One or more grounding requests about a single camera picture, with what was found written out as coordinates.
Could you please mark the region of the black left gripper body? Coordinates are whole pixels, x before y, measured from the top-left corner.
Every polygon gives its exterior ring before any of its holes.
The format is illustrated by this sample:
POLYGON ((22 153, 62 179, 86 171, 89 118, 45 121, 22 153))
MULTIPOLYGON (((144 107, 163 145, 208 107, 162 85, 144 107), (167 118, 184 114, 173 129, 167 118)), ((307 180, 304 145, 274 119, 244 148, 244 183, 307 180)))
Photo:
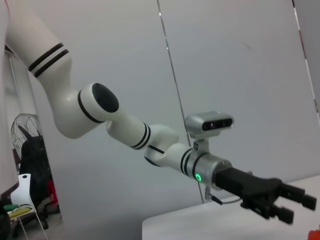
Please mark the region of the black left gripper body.
POLYGON ((241 199, 275 198, 282 183, 278 178, 260 178, 234 167, 221 170, 215 176, 217 187, 241 199))

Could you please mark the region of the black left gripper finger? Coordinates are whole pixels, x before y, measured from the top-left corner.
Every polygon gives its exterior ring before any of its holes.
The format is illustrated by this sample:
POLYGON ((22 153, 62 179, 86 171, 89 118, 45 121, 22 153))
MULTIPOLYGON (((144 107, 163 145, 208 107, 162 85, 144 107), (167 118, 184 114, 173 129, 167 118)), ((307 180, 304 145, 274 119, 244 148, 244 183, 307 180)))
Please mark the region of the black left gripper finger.
POLYGON ((292 224, 294 212, 284 207, 277 207, 273 202, 268 202, 258 198, 243 199, 240 206, 244 209, 251 210, 266 220, 277 217, 279 221, 286 224, 292 224))
POLYGON ((278 194, 280 197, 299 203, 307 209, 316 209, 317 198, 306 194, 302 188, 282 183, 278 188, 278 194))

